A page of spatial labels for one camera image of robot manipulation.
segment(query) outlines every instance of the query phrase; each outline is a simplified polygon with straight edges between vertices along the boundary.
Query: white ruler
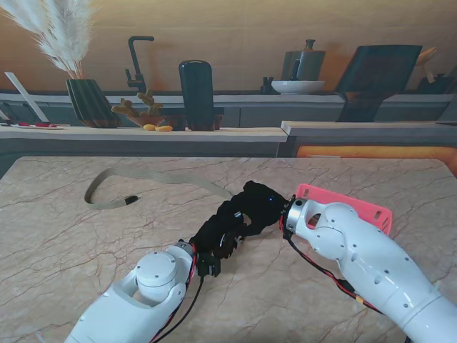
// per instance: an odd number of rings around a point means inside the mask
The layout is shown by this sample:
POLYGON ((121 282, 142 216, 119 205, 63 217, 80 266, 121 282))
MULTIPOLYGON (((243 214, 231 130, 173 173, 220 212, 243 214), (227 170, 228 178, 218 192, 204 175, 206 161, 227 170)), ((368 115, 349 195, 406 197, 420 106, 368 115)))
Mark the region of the white ruler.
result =
POLYGON ((16 75, 13 73, 6 72, 5 75, 8 77, 9 81, 17 88, 19 93, 22 94, 22 96, 25 98, 25 100, 29 103, 30 107, 35 111, 36 115, 38 118, 43 123, 49 123, 49 119, 46 118, 44 115, 43 111, 38 107, 36 102, 31 98, 30 94, 26 91, 24 86, 22 86, 21 82, 17 79, 16 75))

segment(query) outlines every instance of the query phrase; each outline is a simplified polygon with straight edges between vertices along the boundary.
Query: pampas grass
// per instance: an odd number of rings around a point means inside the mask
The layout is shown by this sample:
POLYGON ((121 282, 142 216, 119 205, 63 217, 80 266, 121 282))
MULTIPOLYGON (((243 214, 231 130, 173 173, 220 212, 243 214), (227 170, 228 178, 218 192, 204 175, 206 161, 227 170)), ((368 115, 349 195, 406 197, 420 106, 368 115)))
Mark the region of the pampas grass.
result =
POLYGON ((35 34, 39 48, 72 79, 83 79, 81 60, 91 40, 91 0, 0 0, 19 26, 35 34))

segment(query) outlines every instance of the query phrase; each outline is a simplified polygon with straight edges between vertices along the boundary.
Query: marble table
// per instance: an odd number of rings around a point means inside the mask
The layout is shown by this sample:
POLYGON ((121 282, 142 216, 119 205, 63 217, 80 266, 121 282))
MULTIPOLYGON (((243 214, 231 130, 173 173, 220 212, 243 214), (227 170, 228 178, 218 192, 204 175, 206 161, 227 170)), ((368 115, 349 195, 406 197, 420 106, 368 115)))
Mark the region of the marble table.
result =
MULTIPOLYGON (((110 166, 205 177, 229 191, 250 179, 290 196, 300 183, 392 209, 391 236, 457 302, 457 182, 427 159, 23 157, 0 181, 0 342, 62 342, 81 313, 147 252, 188 239, 223 199, 189 184, 107 179, 92 211, 83 194, 110 166)), ((309 245, 298 246, 325 267, 309 245)), ((183 308, 195 294, 191 285, 183 308)), ((362 307, 307 265, 278 227, 247 239, 207 277, 191 316, 164 342, 401 342, 387 318, 362 307)))

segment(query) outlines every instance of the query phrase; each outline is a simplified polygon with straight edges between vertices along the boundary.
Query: bottle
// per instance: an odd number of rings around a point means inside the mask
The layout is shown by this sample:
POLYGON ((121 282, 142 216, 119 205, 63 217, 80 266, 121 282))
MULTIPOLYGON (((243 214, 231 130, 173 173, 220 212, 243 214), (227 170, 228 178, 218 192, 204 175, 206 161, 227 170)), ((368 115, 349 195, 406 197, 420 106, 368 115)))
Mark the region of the bottle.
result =
POLYGON ((319 79, 325 51, 313 50, 315 39, 307 39, 305 49, 300 55, 297 78, 304 81, 316 81, 319 79))

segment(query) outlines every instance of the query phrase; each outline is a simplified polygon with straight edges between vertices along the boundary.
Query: black vase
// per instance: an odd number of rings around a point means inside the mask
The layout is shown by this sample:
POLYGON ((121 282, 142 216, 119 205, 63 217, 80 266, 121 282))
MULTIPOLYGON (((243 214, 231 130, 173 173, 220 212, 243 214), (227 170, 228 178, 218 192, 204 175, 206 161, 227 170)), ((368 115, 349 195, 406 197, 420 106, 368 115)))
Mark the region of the black vase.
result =
POLYGON ((121 126, 95 80, 66 80, 74 113, 84 125, 100 129, 121 126))
POLYGON ((213 74, 206 61, 179 64, 187 124, 193 131, 214 131, 213 74))

